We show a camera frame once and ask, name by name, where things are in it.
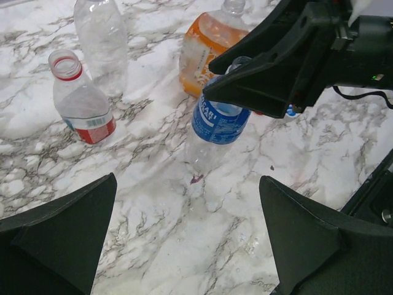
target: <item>clear plastic bottle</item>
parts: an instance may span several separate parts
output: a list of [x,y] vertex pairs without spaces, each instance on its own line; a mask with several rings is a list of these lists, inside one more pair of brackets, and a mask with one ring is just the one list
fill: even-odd
[[[247,57],[235,59],[227,72],[249,60]],[[217,79],[220,76],[213,77],[206,86]],[[194,176],[201,178],[220,165],[231,148],[230,144],[238,139],[246,126],[250,113],[239,106],[205,100],[201,94],[185,141],[185,161]]]
[[93,82],[107,96],[127,84],[127,33],[114,0],[77,0],[74,23]]
[[249,32],[241,16],[246,0],[225,0],[221,10],[201,14],[186,32],[180,55],[179,79],[185,92],[198,98],[213,77],[209,63]]
[[84,73],[78,57],[60,49],[52,52],[48,61],[55,76],[53,102],[67,126],[88,144],[112,134],[116,122],[108,99]]

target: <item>barcode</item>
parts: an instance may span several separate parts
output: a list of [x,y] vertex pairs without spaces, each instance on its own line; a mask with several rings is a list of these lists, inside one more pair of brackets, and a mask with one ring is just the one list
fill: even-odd
[[98,118],[94,120],[89,120],[86,122],[87,126],[89,127],[97,127],[97,126],[102,126],[105,125],[105,118]]

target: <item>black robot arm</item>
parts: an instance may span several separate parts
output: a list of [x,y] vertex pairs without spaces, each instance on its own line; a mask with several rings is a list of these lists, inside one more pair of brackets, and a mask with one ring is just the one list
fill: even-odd
[[314,106],[327,87],[393,90],[393,17],[360,16],[348,27],[351,12],[349,0],[281,0],[210,63],[223,74],[236,57],[252,58],[206,87],[205,98],[282,118],[290,104]]

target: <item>crushed bottle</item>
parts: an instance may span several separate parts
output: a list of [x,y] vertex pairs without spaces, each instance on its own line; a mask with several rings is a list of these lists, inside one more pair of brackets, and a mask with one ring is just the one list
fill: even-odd
[[88,144],[107,138],[116,128],[108,99],[85,74],[78,57],[60,49],[49,56],[55,76],[53,102],[67,126]]

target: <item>white marble surface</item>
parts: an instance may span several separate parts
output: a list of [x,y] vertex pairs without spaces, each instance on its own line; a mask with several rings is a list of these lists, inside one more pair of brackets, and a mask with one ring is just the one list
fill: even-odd
[[[253,0],[258,23],[277,1]],[[0,218],[114,172],[119,188],[96,276],[102,294],[269,294],[276,269],[258,193],[271,175],[341,208],[393,147],[382,99],[345,101],[327,90],[285,123],[252,115],[226,164],[202,181],[182,162],[194,100],[177,81],[179,44],[211,0],[118,1],[129,30],[128,91],[114,99],[117,130],[77,141],[52,103],[47,58],[80,52],[73,0],[0,10]]]

